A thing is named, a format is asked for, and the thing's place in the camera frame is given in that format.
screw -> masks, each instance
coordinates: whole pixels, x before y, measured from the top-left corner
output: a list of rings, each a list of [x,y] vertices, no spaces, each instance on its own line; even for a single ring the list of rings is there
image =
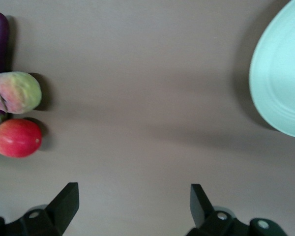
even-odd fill
[[[266,221],[264,221],[264,220],[259,220],[258,221],[258,225],[259,225],[259,227],[261,227],[263,229],[270,228],[269,224]]]
[[[220,220],[226,220],[227,219],[227,215],[223,212],[219,212],[217,214],[217,217],[220,219]]]
[[[38,215],[39,215],[39,211],[34,211],[33,213],[31,213],[31,214],[29,215],[29,218],[30,218],[30,219],[33,219],[33,218],[37,217]]]

green and pink fruit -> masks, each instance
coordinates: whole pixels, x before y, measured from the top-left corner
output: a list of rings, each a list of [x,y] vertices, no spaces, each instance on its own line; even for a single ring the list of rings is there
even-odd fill
[[[38,81],[25,72],[0,73],[0,110],[23,114],[33,110],[42,98]]]

turquoise plate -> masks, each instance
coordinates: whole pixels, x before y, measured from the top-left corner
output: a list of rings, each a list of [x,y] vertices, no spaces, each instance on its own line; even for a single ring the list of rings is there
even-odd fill
[[[275,16],[254,51],[249,87],[260,115],[295,137],[295,0]]]

red fruit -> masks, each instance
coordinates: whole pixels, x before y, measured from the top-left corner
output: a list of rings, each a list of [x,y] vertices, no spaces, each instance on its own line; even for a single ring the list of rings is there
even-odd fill
[[[42,134],[39,126],[27,119],[10,119],[0,125],[0,154],[26,157],[37,151]]]

table surface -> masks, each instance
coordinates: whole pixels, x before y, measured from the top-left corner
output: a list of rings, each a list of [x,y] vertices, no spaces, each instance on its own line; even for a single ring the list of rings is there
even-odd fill
[[[44,137],[0,155],[0,216],[14,221],[78,182],[65,236],[184,236],[190,184],[248,224],[295,236],[295,138],[250,97],[255,46],[287,0],[0,1],[11,69],[33,73]]]

